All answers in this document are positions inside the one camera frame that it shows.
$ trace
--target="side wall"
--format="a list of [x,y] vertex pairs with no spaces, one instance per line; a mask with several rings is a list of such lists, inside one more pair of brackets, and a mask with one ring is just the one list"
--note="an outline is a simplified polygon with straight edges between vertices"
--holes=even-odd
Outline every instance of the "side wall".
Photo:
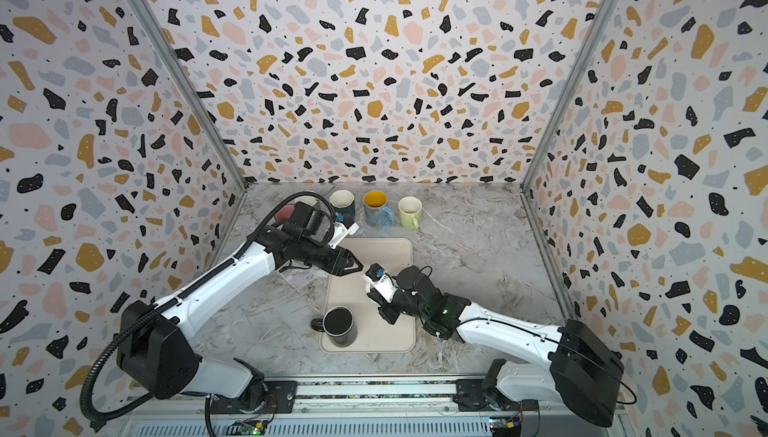
[[750,414],[768,420],[766,3],[620,0],[534,175],[576,312],[623,355],[639,435],[752,437]]
[[600,0],[149,0],[249,181],[514,182]]
[[0,36],[0,434],[91,435],[120,310],[201,272],[235,187],[125,0],[5,0]]

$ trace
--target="back wall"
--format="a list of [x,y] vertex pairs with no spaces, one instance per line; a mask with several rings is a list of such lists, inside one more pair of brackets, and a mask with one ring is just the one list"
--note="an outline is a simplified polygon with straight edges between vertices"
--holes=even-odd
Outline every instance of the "back wall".
[[250,182],[515,182],[600,0],[148,0]]

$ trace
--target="blue mug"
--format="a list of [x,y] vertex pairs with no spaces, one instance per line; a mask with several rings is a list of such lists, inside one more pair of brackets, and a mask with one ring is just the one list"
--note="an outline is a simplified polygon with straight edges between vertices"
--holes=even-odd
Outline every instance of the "blue mug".
[[386,206],[386,194],[371,191],[362,199],[366,208],[366,222],[371,227],[395,225],[395,213]]

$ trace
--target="marble countertop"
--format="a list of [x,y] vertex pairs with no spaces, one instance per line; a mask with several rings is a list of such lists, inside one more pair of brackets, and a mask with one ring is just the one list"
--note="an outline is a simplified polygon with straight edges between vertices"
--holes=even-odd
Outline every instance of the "marble countertop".
[[[259,221],[288,195],[311,190],[328,198],[348,189],[356,196],[360,230],[351,237],[406,237],[413,262],[433,268],[443,292],[538,323],[563,323],[552,285],[525,216],[517,186],[476,184],[255,184],[246,195],[222,256],[229,255]],[[417,231],[370,227],[362,196],[379,190],[397,212],[400,198],[423,203]],[[279,373],[485,373],[508,355],[485,346],[443,341],[417,326],[408,353],[328,354],[309,322],[321,317],[328,276],[318,269],[273,272],[216,313],[195,336],[197,353],[238,357],[266,374]]]

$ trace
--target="mug handle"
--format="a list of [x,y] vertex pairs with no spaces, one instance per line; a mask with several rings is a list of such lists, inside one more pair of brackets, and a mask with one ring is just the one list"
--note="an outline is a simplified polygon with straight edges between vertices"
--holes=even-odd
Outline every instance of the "mug handle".
[[382,208],[384,212],[386,212],[386,219],[389,221],[387,225],[395,225],[395,222],[397,221],[395,219],[395,212],[388,208],[386,205]]
[[310,321],[310,327],[312,327],[312,330],[315,330],[316,332],[325,332],[325,327],[322,326],[322,319],[312,319]]

